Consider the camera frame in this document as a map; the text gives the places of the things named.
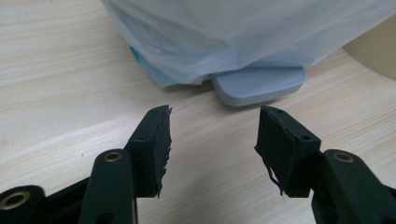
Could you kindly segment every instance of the light wood grain surface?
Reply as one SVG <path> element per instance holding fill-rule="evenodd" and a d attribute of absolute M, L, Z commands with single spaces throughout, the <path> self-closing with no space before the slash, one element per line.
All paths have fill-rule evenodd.
<path fill-rule="evenodd" d="M 357 154 L 396 187 L 396 81 L 341 49 L 307 69 L 295 94 L 268 103 Z M 259 106 L 224 105 L 211 83 L 158 88 L 99 1 L 0 2 L 0 191 L 49 195 L 123 147 L 145 113 L 173 107 L 160 199 L 139 199 L 149 223 L 314 223 L 310 199 L 279 196 L 256 144 Z"/>

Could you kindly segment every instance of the white plastic bag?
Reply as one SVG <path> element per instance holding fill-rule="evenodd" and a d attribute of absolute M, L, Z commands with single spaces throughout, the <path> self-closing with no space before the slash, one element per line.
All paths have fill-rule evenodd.
<path fill-rule="evenodd" d="M 160 86 L 248 65 L 307 66 L 396 13 L 396 0 L 102 0 Z"/>

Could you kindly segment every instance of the screw hole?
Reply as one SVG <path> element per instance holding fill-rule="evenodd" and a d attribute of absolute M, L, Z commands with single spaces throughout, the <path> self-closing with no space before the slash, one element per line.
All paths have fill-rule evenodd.
<path fill-rule="evenodd" d="M 107 155 L 105 155 L 104 160 L 111 162 L 111 161 L 117 161 L 119 159 L 121 159 L 122 154 L 120 154 L 119 152 L 110 152 Z"/>
<path fill-rule="evenodd" d="M 112 213 L 103 213 L 96 219 L 95 224 L 111 224 L 113 220 L 114 215 Z"/>
<path fill-rule="evenodd" d="M 24 203 L 30 198 L 29 191 L 22 190 L 8 195 L 0 202 L 0 210 L 9 210 L 16 208 Z"/>
<path fill-rule="evenodd" d="M 335 152 L 333 155 L 339 161 L 343 161 L 343 162 L 354 162 L 355 161 L 355 159 L 353 159 L 353 157 L 351 157 L 343 152 Z"/>

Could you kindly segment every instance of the wooden table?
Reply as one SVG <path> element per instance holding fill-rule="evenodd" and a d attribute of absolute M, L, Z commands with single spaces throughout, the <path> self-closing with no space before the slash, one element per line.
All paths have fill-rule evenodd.
<path fill-rule="evenodd" d="M 295 94 L 268 103 L 363 158 L 396 187 L 396 81 L 341 49 L 307 69 Z M 173 107 L 160 199 L 139 199 L 140 223 L 314 223 L 310 199 L 290 199 L 256 144 L 259 106 L 224 105 L 211 83 L 160 89 L 135 62 L 99 1 L 0 3 L 0 191 L 49 195 L 90 175 L 123 147 L 146 112 Z"/>

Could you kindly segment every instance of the plastic bag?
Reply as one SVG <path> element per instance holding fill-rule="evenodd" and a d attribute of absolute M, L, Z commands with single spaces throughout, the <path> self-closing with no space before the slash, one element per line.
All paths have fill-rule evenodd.
<path fill-rule="evenodd" d="M 102 0 L 162 86 L 246 66 L 307 66 L 396 13 L 395 0 Z"/>

